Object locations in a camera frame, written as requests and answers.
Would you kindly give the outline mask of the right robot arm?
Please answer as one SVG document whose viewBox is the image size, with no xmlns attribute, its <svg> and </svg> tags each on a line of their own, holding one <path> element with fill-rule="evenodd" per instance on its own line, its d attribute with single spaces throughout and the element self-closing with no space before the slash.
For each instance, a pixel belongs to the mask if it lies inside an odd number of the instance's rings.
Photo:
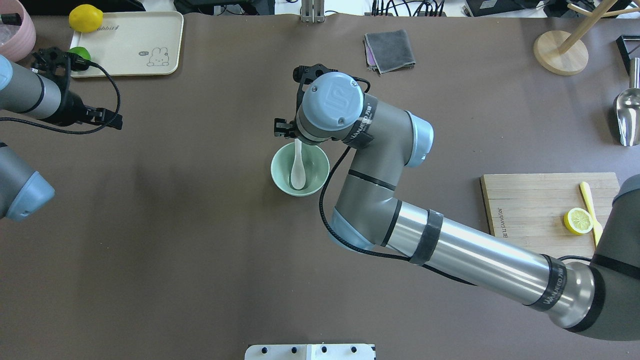
<svg viewBox="0 0 640 360">
<path fill-rule="evenodd" d="M 639 339 L 639 176 L 622 183 L 588 263 L 512 244 L 435 209 L 397 198 L 407 167 L 423 164 L 434 128 L 361 88 L 362 79 L 322 64 L 294 69 L 295 119 L 274 134 L 346 145 L 350 163 L 330 214 L 318 212 L 335 243 L 362 255 L 413 264 L 478 286 L 548 316 L 559 328 L 605 341 Z"/>
</svg>

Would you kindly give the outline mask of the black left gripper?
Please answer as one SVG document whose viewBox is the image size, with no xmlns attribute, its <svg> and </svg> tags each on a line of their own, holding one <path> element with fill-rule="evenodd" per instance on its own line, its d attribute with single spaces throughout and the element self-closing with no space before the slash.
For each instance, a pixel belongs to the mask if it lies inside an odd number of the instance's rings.
<svg viewBox="0 0 640 360">
<path fill-rule="evenodd" d="M 61 92 L 60 104 L 54 113 L 55 126 L 70 126 L 89 122 L 95 126 L 106 126 L 122 130 L 122 115 L 102 107 L 94 109 L 83 103 L 82 98 L 72 91 Z"/>
</svg>

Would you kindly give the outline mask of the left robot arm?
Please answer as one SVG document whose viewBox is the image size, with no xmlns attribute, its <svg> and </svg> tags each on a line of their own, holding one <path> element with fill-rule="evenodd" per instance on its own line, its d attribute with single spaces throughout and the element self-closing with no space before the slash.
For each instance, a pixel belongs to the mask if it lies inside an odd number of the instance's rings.
<svg viewBox="0 0 640 360">
<path fill-rule="evenodd" d="M 50 132 L 73 132 L 71 125 L 92 125 L 92 134 L 105 128 L 122 129 L 121 92 L 108 75 L 116 94 L 115 110 L 86 105 L 70 91 L 70 72 L 101 66 L 80 55 L 48 48 L 36 53 L 33 69 L 1 57 L 1 109 L 11 113 L 3 123 L 16 123 Z M 54 187 L 5 143 L 0 160 L 1 217 L 19 223 L 54 198 Z"/>
</svg>

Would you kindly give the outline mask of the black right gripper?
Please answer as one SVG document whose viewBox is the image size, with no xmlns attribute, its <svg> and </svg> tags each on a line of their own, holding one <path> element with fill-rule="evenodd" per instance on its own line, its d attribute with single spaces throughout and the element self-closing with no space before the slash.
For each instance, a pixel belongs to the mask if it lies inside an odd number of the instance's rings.
<svg viewBox="0 0 640 360">
<path fill-rule="evenodd" d="M 285 118 L 274 118 L 273 134 L 275 137 L 297 139 L 302 136 L 296 120 L 286 121 Z"/>
</svg>

